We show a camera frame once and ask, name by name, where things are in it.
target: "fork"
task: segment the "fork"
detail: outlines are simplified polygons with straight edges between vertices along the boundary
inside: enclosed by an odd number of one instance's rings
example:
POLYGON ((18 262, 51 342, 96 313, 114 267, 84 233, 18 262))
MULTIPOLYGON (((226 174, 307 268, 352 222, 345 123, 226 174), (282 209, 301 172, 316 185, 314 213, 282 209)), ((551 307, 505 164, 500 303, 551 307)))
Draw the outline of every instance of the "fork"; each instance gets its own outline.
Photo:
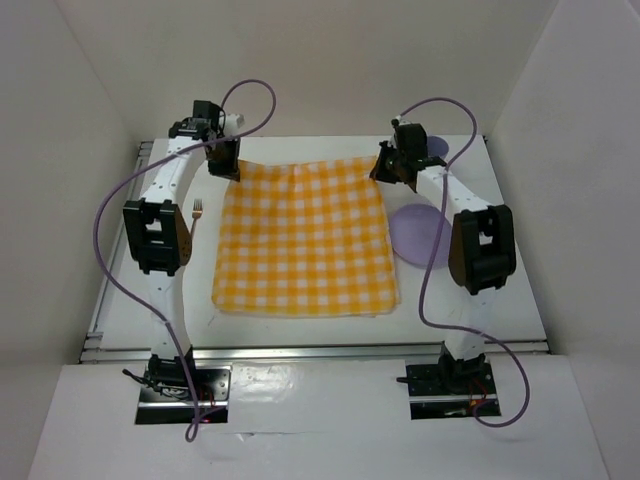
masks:
POLYGON ((193 222, 191 223, 191 241, 193 241, 193 235, 196 233, 196 222, 202 216, 202 199, 196 198, 193 201, 193 211, 191 212, 191 218, 193 218, 193 222))

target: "white table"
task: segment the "white table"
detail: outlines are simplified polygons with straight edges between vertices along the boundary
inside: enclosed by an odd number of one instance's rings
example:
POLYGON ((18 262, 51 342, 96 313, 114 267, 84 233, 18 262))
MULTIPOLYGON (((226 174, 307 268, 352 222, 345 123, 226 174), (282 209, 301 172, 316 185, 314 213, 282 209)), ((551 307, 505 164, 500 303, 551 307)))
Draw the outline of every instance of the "white table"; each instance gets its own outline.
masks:
MULTIPOLYGON (((451 153, 468 139, 445 136, 451 153)), ((378 142, 385 137, 279 137, 242 140, 241 157, 265 164, 308 162, 349 156, 377 155, 378 142)), ((151 160, 165 152, 165 141, 154 143, 151 160)), ((502 196, 482 137, 454 166, 453 172, 481 197, 502 203, 502 196)), ((152 176, 147 174, 148 183, 152 176)), ((183 212, 189 216, 193 199, 204 201, 193 256, 184 277, 184 304, 187 329, 196 348, 266 347, 308 345, 389 345, 436 344, 443 333, 424 327, 417 317, 417 301, 423 270, 396 257, 401 304, 390 314, 377 317, 326 319, 274 318, 226 314, 215 309, 211 288, 216 261, 221 203, 227 181, 211 177, 206 165, 197 172, 187 194, 183 212)), ((136 192, 141 191, 138 185, 136 192)), ((381 184, 388 213, 412 202, 425 202, 404 185, 381 184)), ((117 278, 136 293, 146 296, 146 283, 131 260, 126 238, 121 236, 114 257, 117 278)), ((500 292, 490 329, 508 341, 544 341, 546 335, 527 279, 522 258, 500 292)), ((427 313, 436 321, 455 320, 460 314, 459 289, 447 269, 437 271, 427 293, 427 313)), ((105 350, 145 350, 151 346, 150 314, 114 288, 105 291, 97 314, 96 331, 102 332, 100 348, 105 350)))
MULTIPOLYGON (((134 425, 139 386, 120 366, 67 366, 29 478, 606 480, 567 359, 521 359, 530 408, 502 430, 411 421, 401 360, 234 364, 229 423, 202 426, 193 444, 185 425, 134 425)), ((522 381, 510 359, 492 364, 512 415, 522 381)))

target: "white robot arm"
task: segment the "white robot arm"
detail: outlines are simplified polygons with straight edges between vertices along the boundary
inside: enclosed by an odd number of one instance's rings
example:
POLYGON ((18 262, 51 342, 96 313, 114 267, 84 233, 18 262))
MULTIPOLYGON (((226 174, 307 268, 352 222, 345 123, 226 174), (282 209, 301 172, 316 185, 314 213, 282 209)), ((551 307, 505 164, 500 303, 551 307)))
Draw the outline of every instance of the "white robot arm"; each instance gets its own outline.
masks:
MULTIPOLYGON (((214 138, 237 135, 242 115, 227 115, 210 102, 194 102, 193 114, 169 131, 166 156, 214 138)), ((149 301, 171 323, 180 348, 192 368, 193 349, 184 321, 182 283, 191 257, 192 238, 180 206, 196 171, 204 161, 215 176, 239 180, 237 166, 240 140, 215 147, 197 148, 163 165, 140 199, 126 202, 123 213, 131 255, 145 273, 149 301)), ((180 385, 184 374, 178 351, 166 326, 154 319, 154 344, 147 369, 153 386, 180 385)))
MULTIPOLYGON (((371 177, 402 182, 440 208, 447 176, 445 217, 452 225, 449 271, 464 289, 463 315, 457 326, 486 332, 497 290, 516 268, 511 210, 481 199, 446 169, 439 157, 429 156, 427 134, 420 124, 392 122, 394 135, 380 143, 380 155, 371 177)), ((470 331, 449 330, 441 362, 452 383, 480 371, 484 339, 470 331)))

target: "yellow checkered cloth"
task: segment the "yellow checkered cloth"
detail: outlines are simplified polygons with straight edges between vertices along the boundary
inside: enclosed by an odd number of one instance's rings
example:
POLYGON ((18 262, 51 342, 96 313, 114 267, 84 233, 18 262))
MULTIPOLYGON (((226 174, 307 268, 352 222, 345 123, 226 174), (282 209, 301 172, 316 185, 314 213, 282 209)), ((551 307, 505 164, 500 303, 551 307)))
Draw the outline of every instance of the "yellow checkered cloth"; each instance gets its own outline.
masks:
POLYGON ((213 303, 282 316, 388 312, 399 294, 375 157, 242 161, 222 211, 213 303))

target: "white wall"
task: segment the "white wall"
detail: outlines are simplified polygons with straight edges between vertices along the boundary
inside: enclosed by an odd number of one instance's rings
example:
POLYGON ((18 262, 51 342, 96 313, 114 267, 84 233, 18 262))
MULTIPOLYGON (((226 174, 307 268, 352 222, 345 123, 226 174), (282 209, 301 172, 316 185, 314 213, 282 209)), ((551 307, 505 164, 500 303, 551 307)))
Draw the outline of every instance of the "white wall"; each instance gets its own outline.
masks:
POLYGON ((636 12, 560 0, 489 147, 552 346, 570 356, 613 479, 640 466, 639 133, 636 12))
MULTIPOLYGON (((387 133, 430 95, 468 102, 494 125, 556 0, 57 0, 138 139, 166 135, 196 98, 246 77, 279 95, 265 135, 387 133)), ((255 125, 253 87, 230 109, 255 125)), ((468 132, 446 106, 432 131, 468 132)))
POLYGON ((93 214, 135 144, 51 0, 2 2, 0 63, 0 478, 13 480, 59 365, 78 358, 101 279, 93 214))

